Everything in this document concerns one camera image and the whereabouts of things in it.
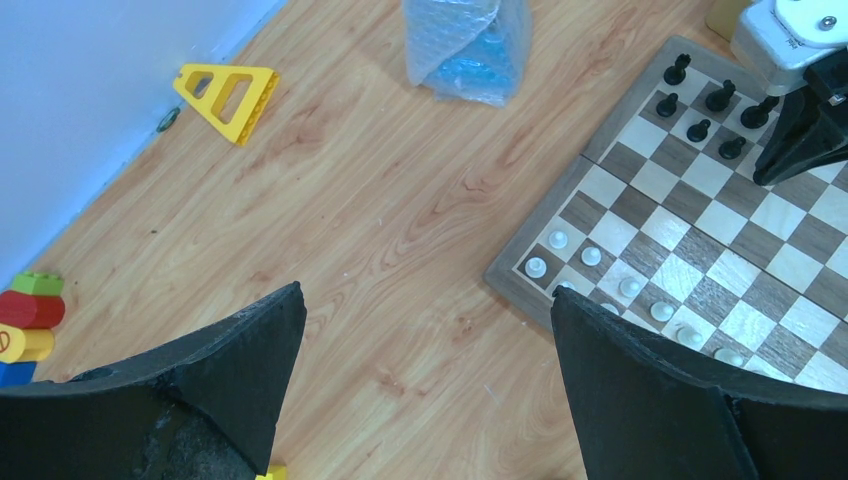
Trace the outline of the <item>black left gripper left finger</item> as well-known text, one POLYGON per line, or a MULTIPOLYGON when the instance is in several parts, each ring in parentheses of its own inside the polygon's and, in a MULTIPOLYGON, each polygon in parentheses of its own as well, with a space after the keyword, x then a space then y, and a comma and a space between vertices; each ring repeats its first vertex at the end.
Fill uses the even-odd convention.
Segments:
POLYGON ((1 391, 5 479, 252 479, 267 472, 304 335, 298 282, 66 382, 1 391))

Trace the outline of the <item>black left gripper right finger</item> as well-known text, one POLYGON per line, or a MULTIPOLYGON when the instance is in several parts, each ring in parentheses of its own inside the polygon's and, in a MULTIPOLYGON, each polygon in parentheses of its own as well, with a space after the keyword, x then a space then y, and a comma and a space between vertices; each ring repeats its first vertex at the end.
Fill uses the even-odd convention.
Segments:
POLYGON ((847 398, 711 359, 558 288, 552 333, 591 479, 843 479, 847 398))

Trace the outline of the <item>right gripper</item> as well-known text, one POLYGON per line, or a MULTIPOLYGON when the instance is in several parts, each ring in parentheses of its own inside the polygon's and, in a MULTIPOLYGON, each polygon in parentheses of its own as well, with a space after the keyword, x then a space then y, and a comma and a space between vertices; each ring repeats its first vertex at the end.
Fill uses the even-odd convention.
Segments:
POLYGON ((810 65, 806 85, 784 97, 773 135, 757 159, 753 181, 776 185, 847 159, 847 51, 810 65))

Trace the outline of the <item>wooden chess board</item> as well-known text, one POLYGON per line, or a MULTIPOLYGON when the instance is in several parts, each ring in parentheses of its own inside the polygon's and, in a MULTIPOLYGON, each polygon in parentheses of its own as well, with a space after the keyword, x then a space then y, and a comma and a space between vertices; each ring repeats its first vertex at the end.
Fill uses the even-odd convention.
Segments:
POLYGON ((648 331, 778 380, 847 389, 847 166, 752 176, 747 72, 669 38, 485 273, 542 326, 568 287, 648 331))

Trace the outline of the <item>silver metal tin box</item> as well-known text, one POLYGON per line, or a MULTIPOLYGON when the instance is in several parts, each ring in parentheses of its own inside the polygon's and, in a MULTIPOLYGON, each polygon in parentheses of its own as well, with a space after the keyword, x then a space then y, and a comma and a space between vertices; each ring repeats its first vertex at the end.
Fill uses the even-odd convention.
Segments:
POLYGON ((730 42, 739 17, 754 0, 714 0, 705 17, 706 26, 722 39, 730 42))

